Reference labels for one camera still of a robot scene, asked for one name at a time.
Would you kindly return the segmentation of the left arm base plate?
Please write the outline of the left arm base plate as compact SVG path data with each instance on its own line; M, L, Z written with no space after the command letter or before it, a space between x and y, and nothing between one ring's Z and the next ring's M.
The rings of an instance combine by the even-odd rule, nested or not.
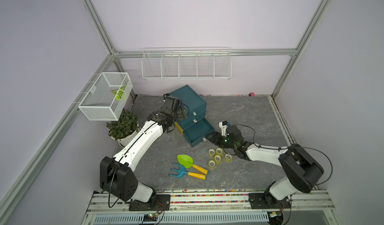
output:
M148 202L133 200L130 202L130 212L168 211L170 209L170 195L153 195Z

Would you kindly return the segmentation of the teal three-drawer cabinet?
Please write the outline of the teal three-drawer cabinet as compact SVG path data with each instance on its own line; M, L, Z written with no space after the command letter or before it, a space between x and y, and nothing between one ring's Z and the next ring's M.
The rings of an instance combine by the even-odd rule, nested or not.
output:
M171 96L180 99L182 105L186 107L187 114L182 120L175 122L175 125L194 148L215 131L206 119L207 102L188 85L171 92Z

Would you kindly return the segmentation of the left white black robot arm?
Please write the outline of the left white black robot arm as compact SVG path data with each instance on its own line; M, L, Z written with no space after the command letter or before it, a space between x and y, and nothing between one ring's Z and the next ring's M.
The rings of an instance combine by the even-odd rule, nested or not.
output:
M134 171L154 141L163 135L177 120L188 115L179 98L164 95L159 111L151 113L133 140L113 157L105 157L100 163L100 188L110 195L127 202L129 200L154 204L156 192L138 181Z

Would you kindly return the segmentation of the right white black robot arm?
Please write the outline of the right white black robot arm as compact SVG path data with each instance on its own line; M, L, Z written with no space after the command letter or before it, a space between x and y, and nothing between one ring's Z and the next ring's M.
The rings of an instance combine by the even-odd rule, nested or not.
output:
M263 199L269 206L296 192L308 194L324 174L323 167L298 144L282 148L251 143L235 125L223 128L220 133L212 132L206 138L219 148L234 150L240 159L282 167L285 177L270 184L264 192Z

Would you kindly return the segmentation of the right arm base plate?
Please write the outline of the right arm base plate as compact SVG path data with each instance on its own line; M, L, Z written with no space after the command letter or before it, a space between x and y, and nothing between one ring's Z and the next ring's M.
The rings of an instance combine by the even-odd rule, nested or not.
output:
M253 210L273 209L282 211L284 209L290 209L292 206L288 197L278 201L274 197L264 193L250 193L249 202Z

